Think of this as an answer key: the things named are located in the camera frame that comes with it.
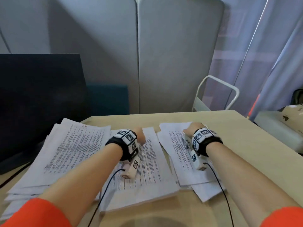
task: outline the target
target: wooden table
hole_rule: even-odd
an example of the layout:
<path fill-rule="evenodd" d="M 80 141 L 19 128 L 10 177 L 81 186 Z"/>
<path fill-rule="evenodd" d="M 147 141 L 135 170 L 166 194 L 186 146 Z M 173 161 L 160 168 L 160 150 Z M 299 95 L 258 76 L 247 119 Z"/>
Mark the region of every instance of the wooden table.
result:
<path fill-rule="evenodd" d="M 87 125 L 107 126 L 112 129 L 150 127 L 160 131 L 162 122 L 200 121 L 215 130 L 224 144 L 255 166 L 303 206 L 303 158 L 280 141 L 254 125 L 236 111 L 184 112 L 166 114 L 140 114 L 120 116 L 95 116 L 83 121 Z M 12 175 L 11 171 L 0 177 L 0 183 Z M 18 175 L 0 190 L 3 201 L 7 192 L 22 176 Z M 247 226 L 242 214 L 228 196 L 235 226 Z M 79 226 L 87 226 L 91 210 Z M 180 191 L 171 198 L 146 203 L 96 216 L 91 226 L 231 226 L 228 207 L 222 194 L 202 203 L 193 191 Z"/>

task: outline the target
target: orange-red shirt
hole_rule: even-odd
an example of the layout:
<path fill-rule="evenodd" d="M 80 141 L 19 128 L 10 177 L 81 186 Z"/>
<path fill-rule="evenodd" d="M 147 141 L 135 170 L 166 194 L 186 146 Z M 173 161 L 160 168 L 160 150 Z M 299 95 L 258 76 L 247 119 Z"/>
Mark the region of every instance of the orange-red shirt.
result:
<path fill-rule="evenodd" d="M 35 198 L 21 207 L 2 227 L 71 227 L 70 222 L 51 202 Z M 302 227 L 303 209 L 285 207 L 274 211 L 260 227 Z"/>

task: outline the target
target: person's right arm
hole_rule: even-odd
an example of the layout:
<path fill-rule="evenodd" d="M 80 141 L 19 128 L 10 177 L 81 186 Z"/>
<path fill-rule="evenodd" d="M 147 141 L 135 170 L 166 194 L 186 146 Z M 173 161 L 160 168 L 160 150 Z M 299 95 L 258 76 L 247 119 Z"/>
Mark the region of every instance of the person's right arm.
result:
<path fill-rule="evenodd" d="M 193 136 L 203 127 L 201 123 L 192 123 L 184 133 Z M 206 153 L 250 227 L 259 227 L 266 217 L 282 207 L 299 207 L 286 192 L 225 145 L 210 143 Z"/>

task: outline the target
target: table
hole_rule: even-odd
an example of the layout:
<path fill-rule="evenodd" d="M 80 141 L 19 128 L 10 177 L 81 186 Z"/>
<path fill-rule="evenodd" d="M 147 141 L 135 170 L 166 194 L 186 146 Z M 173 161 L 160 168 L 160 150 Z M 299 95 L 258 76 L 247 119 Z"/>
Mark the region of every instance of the table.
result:
<path fill-rule="evenodd" d="M 215 130 L 226 146 L 255 166 L 303 206 L 303 158 L 236 111 L 184 112 L 164 114 L 139 114 L 95 116 L 83 121 L 87 125 L 107 126 L 112 129 L 150 127 L 160 131 L 161 122 L 200 121 Z M 0 183 L 12 175 L 11 171 L 0 177 Z M 3 201 L 8 191 L 22 176 L 18 175 L 0 190 Z M 235 226 L 247 226 L 242 214 L 228 195 Z M 91 210 L 79 226 L 87 226 Z M 231 226 L 228 207 L 222 194 L 202 203 L 193 191 L 180 191 L 176 196 L 155 202 L 96 216 L 93 226 Z"/>

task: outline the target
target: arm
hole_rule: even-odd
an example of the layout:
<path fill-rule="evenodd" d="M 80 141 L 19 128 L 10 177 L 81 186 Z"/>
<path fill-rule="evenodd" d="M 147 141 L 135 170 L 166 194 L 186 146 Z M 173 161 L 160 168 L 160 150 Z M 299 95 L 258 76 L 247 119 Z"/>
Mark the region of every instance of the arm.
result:
<path fill-rule="evenodd" d="M 195 122 L 184 133 L 193 136 L 197 129 L 203 127 L 203 124 Z M 210 143 L 206 152 L 250 227 L 259 227 L 274 210 L 299 206 L 280 187 L 225 145 Z"/>
<path fill-rule="evenodd" d="M 133 131 L 137 134 L 138 142 L 144 144 L 142 128 Z M 60 178 L 40 198 L 53 203 L 65 214 L 72 226 L 77 226 L 122 154 L 119 145 L 114 143 L 106 145 L 103 150 Z"/>

